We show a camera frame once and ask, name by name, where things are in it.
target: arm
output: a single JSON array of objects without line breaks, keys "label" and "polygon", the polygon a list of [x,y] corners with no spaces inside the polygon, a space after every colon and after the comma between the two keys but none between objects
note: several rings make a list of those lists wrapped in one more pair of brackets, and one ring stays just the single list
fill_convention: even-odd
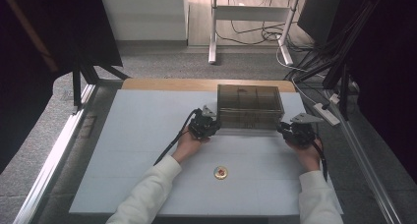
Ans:
[{"label": "arm", "polygon": [[[322,148],[319,140],[316,144]],[[309,146],[300,149],[287,141],[298,154],[300,163],[307,173],[300,176],[301,194],[299,195],[300,222],[302,224],[338,224],[343,223],[336,208],[336,197],[320,171],[320,156]]]},{"label": "arm", "polygon": [[165,156],[145,173],[130,195],[119,204],[116,212],[106,223],[151,223],[168,198],[172,181],[181,172],[180,163],[196,153],[202,143],[209,139],[196,140],[185,133],[178,141],[172,156]]}]

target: white wall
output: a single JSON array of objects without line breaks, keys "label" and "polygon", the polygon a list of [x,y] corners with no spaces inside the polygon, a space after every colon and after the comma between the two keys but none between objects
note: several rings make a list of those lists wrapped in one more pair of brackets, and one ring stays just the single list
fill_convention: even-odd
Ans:
[{"label": "white wall", "polygon": [[186,40],[188,0],[102,0],[116,40]]}]

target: transparent container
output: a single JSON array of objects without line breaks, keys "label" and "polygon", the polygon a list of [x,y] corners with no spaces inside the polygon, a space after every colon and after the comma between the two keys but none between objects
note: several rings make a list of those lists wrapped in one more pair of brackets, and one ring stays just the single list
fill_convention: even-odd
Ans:
[{"label": "transparent container", "polygon": [[222,128],[276,130],[284,115],[278,87],[219,84],[217,120]]}]

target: black curtain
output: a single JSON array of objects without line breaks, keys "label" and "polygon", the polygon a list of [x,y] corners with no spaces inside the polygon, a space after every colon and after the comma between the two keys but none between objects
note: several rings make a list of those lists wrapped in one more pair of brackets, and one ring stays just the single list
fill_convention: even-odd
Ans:
[{"label": "black curtain", "polygon": [[[35,47],[11,0],[0,0],[0,172],[43,112],[53,82],[79,66],[122,66],[101,0],[13,0],[49,53]],[[50,70],[44,58],[58,69]]]},{"label": "black curtain", "polygon": [[362,113],[417,182],[417,2],[382,0],[351,49]]}]

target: table leg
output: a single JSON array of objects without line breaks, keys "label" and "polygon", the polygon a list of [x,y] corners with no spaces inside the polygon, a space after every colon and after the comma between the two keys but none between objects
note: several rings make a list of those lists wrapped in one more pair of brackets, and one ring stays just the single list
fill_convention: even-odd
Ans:
[{"label": "table leg", "polygon": [[287,20],[285,22],[284,30],[282,31],[282,36],[278,40],[279,48],[281,49],[282,57],[284,58],[285,65],[292,66],[294,63],[292,62],[291,55],[288,52],[288,48],[285,45],[285,39],[289,32],[289,28],[291,27],[292,20],[294,18],[295,12],[297,10],[298,0],[292,0],[290,9],[288,11]]},{"label": "table leg", "polygon": [[215,11],[217,9],[217,0],[211,0],[211,34],[209,37],[209,49],[208,49],[208,62],[210,64],[215,63],[215,51],[216,51],[216,35],[215,35]]}]

